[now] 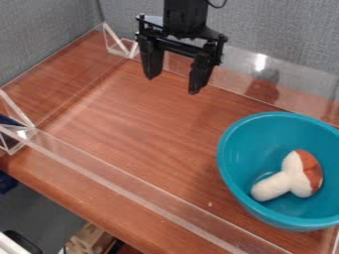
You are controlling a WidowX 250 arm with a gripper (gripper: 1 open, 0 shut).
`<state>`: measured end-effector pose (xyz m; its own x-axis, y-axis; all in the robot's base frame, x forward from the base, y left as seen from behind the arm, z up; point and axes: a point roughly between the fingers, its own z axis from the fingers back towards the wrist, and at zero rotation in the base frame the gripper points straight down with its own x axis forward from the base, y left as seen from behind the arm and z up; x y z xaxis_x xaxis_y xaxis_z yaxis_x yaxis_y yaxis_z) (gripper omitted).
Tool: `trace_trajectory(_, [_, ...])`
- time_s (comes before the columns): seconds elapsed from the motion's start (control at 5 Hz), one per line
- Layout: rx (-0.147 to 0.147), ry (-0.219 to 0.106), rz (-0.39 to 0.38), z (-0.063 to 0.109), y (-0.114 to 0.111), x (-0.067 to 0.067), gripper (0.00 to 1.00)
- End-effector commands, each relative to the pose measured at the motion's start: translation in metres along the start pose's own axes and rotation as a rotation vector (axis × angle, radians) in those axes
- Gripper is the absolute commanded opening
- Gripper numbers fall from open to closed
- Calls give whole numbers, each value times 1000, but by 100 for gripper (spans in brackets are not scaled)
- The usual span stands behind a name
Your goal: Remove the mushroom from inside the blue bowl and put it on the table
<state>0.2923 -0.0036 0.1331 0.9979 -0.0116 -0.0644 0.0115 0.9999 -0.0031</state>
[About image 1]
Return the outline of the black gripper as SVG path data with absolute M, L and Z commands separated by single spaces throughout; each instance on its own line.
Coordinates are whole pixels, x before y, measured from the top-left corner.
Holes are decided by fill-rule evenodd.
M 193 59 L 189 71 L 188 92 L 197 94 L 207 85 L 215 64 L 221 62 L 228 41 L 224 34 L 207 25 L 208 9 L 221 9 L 209 0 L 164 0 L 163 15 L 139 14 L 136 21 L 144 75 L 156 77 L 163 70 L 164 52 Z

